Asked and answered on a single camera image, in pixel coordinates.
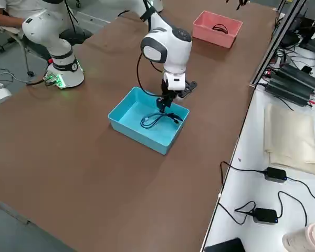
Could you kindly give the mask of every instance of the green led light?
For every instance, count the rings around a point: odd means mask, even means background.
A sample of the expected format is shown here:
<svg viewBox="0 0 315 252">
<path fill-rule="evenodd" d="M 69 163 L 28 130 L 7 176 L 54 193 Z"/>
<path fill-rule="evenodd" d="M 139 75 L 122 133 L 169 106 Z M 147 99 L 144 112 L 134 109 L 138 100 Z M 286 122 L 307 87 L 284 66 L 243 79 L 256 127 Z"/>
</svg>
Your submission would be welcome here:
<svg viewBox="0 0 315 252">
<path fill-rule="evenodd" d="M 62 78 L 62 75 L 57 75 L 56 76 L 56 86 L 59 88 L 64 88 L 66 85 L 64 83 L 64 80 Z"/>
</svg>

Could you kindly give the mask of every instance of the beige cloth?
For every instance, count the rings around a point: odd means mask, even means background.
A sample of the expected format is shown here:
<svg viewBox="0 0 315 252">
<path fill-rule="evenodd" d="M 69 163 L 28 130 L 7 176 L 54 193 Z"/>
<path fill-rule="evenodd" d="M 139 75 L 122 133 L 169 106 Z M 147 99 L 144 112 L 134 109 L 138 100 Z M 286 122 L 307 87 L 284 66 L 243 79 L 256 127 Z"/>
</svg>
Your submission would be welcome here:
<svg viewBox="0 0 315 252">
<path fill-rule="evenodd" d="M 269 104 L 265 109 L 264 148 L 271 164 L 315 175 L 313 118 Z"/>
</svg>

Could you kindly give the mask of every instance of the gray floor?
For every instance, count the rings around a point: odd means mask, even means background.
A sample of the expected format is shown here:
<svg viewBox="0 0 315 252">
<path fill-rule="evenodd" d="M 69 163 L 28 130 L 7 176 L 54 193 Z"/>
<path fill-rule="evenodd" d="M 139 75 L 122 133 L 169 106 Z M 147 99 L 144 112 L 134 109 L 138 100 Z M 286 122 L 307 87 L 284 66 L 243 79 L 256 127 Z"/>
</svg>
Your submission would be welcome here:
<svg viewBox="0 0 315 252">
<path fill-rule="evenodd" d="M 27 225 L 0 209 L 0 252 L 73 252 L 33 223 Z"/>
</svg>

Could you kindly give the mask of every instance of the person's arm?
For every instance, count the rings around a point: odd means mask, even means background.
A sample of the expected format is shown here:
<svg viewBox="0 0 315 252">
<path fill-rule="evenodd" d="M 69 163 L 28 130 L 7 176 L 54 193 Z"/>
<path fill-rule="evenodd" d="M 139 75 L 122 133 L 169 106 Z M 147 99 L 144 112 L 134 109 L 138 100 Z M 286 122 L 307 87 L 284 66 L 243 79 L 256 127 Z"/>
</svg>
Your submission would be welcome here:
<svg viewBox="0 0 315 252">
<path fill-rule="evenodd" d="M 0 26 L 21 28 L 25 20 L 18 17 L 10 17 L 3 14 L 3 9 L 0 9 Z"/>
</svg>

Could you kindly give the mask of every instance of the black power brick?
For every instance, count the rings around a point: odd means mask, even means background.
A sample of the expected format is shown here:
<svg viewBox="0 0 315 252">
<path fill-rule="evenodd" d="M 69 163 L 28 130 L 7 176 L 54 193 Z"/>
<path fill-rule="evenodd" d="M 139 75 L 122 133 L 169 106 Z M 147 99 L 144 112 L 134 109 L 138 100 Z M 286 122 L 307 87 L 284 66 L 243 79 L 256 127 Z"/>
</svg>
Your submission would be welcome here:
<svg viewBox="0 0 315 252">
<path fill-rule="evenodd" d="M 253 221 L 255 223 L 262 224 L 277 224 L 278 223 L 278 215 L 277 212 L 273 209 L 266 208 L 256 208 L 253 213 Z"/>
<path fill-rule="evenodd" d="M 283 183 L 287 180 L 287 174 L 285 170 L 268 167 L 264 170 L 264 176 L 266 180 Z"/>
</svg>

